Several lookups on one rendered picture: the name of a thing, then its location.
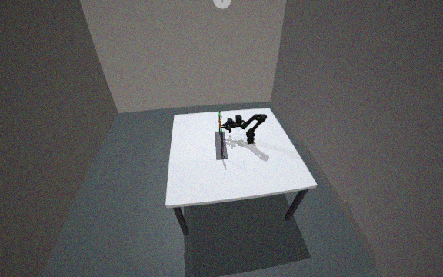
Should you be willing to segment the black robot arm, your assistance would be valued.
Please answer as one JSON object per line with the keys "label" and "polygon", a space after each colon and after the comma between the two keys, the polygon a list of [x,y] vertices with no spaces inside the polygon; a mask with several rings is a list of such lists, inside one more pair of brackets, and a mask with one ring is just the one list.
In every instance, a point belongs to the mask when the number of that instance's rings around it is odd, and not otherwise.
{"label": "black robot arm", "polygon": [[[236,115],[235,116],[236,128],[240,127],[245,130],[248,127],[248,125],[256,119],[258,122],[255,124],[255,126],[253,128],[250,128],[246,132],[246,135],[248,138],[247,139],[248,144],[254,144],[255,130],[257,127],[260,126],[261,123],[263,123],[264,120],[266,120],[266,118],[267,118],[266,114],[254,114],[247,122],[245,122],[244,120],[242,120],[242,116]],[[228,121],[230,122],[230,125],[235,124],[234,121],[232,120],[232,118],[229,118]]]}

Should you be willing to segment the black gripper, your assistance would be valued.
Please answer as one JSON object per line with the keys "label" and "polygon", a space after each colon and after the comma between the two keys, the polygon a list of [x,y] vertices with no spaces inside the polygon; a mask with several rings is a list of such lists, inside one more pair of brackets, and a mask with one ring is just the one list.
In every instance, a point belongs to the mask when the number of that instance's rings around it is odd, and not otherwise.
{"label": "black gripper", "polygon": [[227,121],[226,123],[222,124],[221,126],[222,126],[222,128],[229,130],[229,133],[231,133],[231,128],[236,128],[236,122],[234,125],[230,125],[230,122]]}

